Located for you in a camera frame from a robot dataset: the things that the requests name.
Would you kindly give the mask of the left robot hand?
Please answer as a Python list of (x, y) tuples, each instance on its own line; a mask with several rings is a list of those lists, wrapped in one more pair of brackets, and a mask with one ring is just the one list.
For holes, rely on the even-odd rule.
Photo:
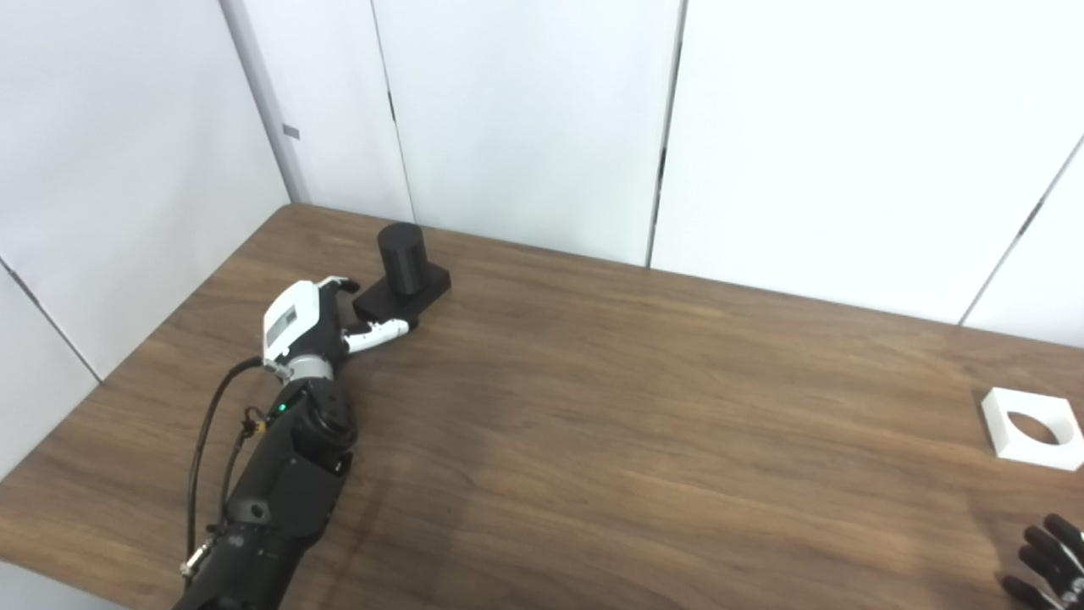
[(320, 356), (335, 366), (346, 356), (372, 350), (417, 328), (415, 321), (390, 317), (340, 323), (338, 294), (357, 293), (354, 280), (330, 275), (319, 282), (299, 280), (279, 294), (263, 316), (263, 356), (287, 364), (299, 356)]

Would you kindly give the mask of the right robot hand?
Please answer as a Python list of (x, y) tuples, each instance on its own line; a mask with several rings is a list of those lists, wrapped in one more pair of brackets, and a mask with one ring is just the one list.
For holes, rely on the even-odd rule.
[(1046, 588), (1014, 575), (1001, 579), (1003, 590), (1025, 609), (1081, 609), (1083, 607), (1083, 536), (1081, 529), (1059, 512), (1049, 512), (1043, 524), (1025, 528), (1025, 545), (1018, 558)]

